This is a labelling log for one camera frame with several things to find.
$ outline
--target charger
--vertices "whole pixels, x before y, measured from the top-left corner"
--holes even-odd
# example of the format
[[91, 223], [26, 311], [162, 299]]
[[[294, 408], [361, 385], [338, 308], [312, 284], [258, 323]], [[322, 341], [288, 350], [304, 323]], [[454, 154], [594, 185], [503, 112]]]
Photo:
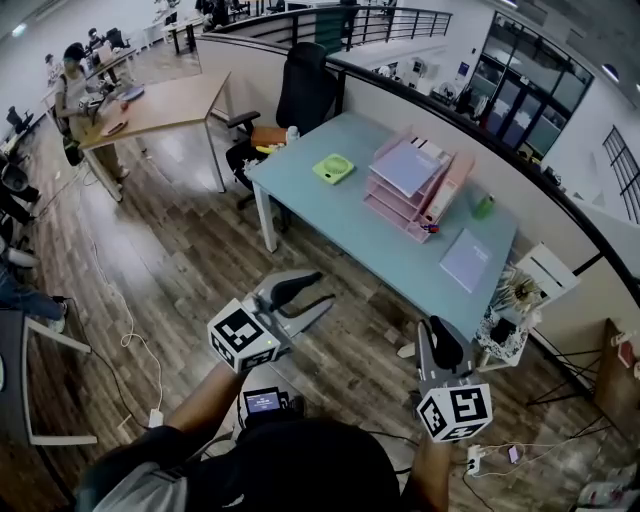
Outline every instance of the charger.
[[161, 427], [164, 425], [164, 414], [160, 409], [151, 409], [149, 413], [149, 428]]

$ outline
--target wooden floor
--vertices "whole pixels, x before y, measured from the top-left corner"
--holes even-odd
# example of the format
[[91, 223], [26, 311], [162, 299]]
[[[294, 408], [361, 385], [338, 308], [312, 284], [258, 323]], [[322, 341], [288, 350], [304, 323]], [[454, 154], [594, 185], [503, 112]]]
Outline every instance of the wooden floor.
[[[176, 58], [172, 46], [162, 44], [141, 55], [137, 70], [146, 83], [199, 72], [195, 54]], [[218, 121], [212, 119], [211, 127], [223, 163], [231, 140]], [[145, 140], [147, 158], [126, 144], [118, 146], [131, 169], [120, 204], [94, 183], [85, 166], [72, 169], [66, 164], [58, 135], [46, 119], [25, 148], [31, 155], [31, 180], [44, 194], [36, 213], [71, 183], [26, 231], [42, 259], [29, 278], [47, 293], [74, 297], [78, 307], [72, 305], [67, 333], [81, 339], [80, 323], [84, 325], [88, 341], [116, 368], [124, 398], [138, 420], [146, 423], [149, 410], [157, 405], [157, 367], [139, 341], [130, 348], [120, 346], [131, 327], [129, 315], [104, 282], [98, 261], [108, 283], [126, 299], [135, 332], [162, 362], [165, 415], [217, 362], [206, 337], [206, 323], [217, 311], [273, 271], [314, 268], [324, 272], [325, 279], [301, 301], [334, 293], [336, 305], [300, 337], [292, 356], [267, 371], [304, 395], [313, 414], [418, 440], [423, 427], [412, 418], [408, 402], [408, 392], [417, 387], [417, 372], [414, 363], [400, 360], [396, 351], [413, 339], [420, 313], [298, 219], [278, 251], [269, 253], [255, 205], [236, 211], [235, 202], [246, 191], [233, 183], [228, 169], [224, 172], [230, 190], [213, 191], [206, 147], [190, 129]], [[99, 437], [95, 446], [47, 448], [73, 489], [92, 461], [142, 431], [132, 419], [124, 421], [128, 414], [113, 379], [96, 357], [34, 340], [29, 358], [36, 433]], [[561, 381], [531, 344], [517, 368], [488, 373], [486, 380], [495, 419], [476, 443], [559, 443], [597, 418], [581, 399], [524, 407]], [[232, 427], [233, 413], [224, 428]], [[401, 441], [382, 442], [397, 468], [410, 464], [412, 452]], [[457, 445], [456, 462], [466, 459], [467, 444]], [[530, 447], [527, 457], [546, 450]], [[566, 511], [585, 482], [624, 465], [632, 454], [609, 429], [566, 443], [508, 476], [467, 481], [496, 511]], [[482, 461], [481, 472], [511, 469], [503, 448]], [[452, 471], [451, 510], [482, 510], [463, 484], [463, 472], [463, 465]], [[0, 495], [15, 510], [51, 510], [65, 503], [34, 450], [5, 439], [0, 481]]]

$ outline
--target ceiling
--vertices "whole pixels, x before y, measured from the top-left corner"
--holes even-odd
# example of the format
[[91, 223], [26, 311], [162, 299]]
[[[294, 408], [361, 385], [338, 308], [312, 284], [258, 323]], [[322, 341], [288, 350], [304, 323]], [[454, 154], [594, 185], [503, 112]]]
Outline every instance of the ceiling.
[[37, 16], [59, 0], [0, 0], [0, 40], [30, 16]]
[[516, 1], [515, 10], [500, 2], [489, 3], [543, 27], [545, 35], [578, 52], [596, 70], [603, 64], [613, 65], [620, 77], [618, 89], [640, 107], [636, 87], [640, 84], [640, 0]]

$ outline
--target black railing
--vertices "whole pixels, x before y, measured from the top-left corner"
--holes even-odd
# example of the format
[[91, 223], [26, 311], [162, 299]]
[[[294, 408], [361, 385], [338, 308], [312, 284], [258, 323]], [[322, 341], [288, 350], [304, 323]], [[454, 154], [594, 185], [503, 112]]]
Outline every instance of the black railing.
[[[316, 13], [322, 9], [313, 9], [306, 12]], [[270, 19], [269, 17], [260, 18], [260, 20]], [[246, 27], [245, 23], [255, 22], [256, 20], [247, 20], [235, 24], [236, 29]], [[213, 41], [224, 44], [232, 44], [237, 46], [247, 46], [249, 48], [255, 48], [256, 50], [269, 51], [286, 55], [289, 47], [284, 44], [272, 43], [269, 41], [256, 41], [252, 37], [243, 37], [236, 35], [224, 35], [209, 33], [200, 36], [200, 39], [205, 41]], [[442, 119], [449, 123], [457, 130], [461, 131], [468, 137], [471, 137], [478, 143], [482, 144], [489, 151], [496, 154], [502, 160], [507, 162], [517, 172], [522, 174], [526, 179], [531, 181], [537, 188], [539, 188], [556, 206], [558, 206], [585, 234], [587, 238], [593, 243], [598, 250], [598, 254], [593, 256], [588, 262], [576, 269], [574, 273], [580, 274], [587, 270], [591, 265], [597, 262], [601, 257], [604, 257], [609, 265], [613, 268], [614, 272], [618, 275], [620, 280], [624, 283], [625, 287], [629, 291], [631, 297], [636, 302], [636, 305], [640, 307], [640, 287], [636, 283], [636, 279], [633, 277], [629, 269], [624, 264], [618, 253], [613, 249], [609, 241], [604, 235], [596, 228], [596, 226], [589, 220], [589, 218], [571, 201], [557, 186], [552, 185], [549, 180], [538, 172], [530, 164], [522, 160], [509, 146], [507, 146], [500, 139], [493, 134], [488, 133], [476, 124], [472, 123], [466, 117], [457, 114], [448, 107], [441, 103], [421, 94], [415, 89], [406, 87], [392, 79], [385, 78], [382, 75], [368, 71], [364, 68], [358, 67], [353, 64], [349, 64], [340, 59], [327, 58], [330, 69], [338, 74], [339, 83], [342, 90], [338, 91], [338, 98], [336, 100], [336, 114], [342, 111], [342, 99], [344, 98], [345, 77], [353, 77], [364, 82], [370, 83], [384, 91], [387, 91], [409, 103], [421, 108], [422, 110]]]
[[[330, 52], [349, 51], [354, 46], [379, 41], [445, 36], [451, 16], [448, 12], [400, 7], [325, 7], [252, 18], [221, 27], [214, 33], [230, 34], [262, 25], [265, 30], [251, 37], [268, 37], [271, 42], [287, 45], [313, 41], [323, 44]], [[281, 20], [291, 23], [283, 24]]]
[[602, 144], [609, 155], [609, 163], [620, 185], [620, 195], [624, 199], [627, 215], [632, 222], [640, 224], [640, 169], [629, 151], [620, 132], [614, 126]]

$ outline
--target jeans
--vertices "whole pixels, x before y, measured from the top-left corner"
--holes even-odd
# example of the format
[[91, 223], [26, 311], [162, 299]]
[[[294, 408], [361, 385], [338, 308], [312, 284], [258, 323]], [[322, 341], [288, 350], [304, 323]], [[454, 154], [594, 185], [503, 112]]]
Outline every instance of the jeans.
[[62, 306], [44, 293], [23, 286], [0, 262], [0, 302], [27, 315], [43, 316], [50, 320], [62, 318]]

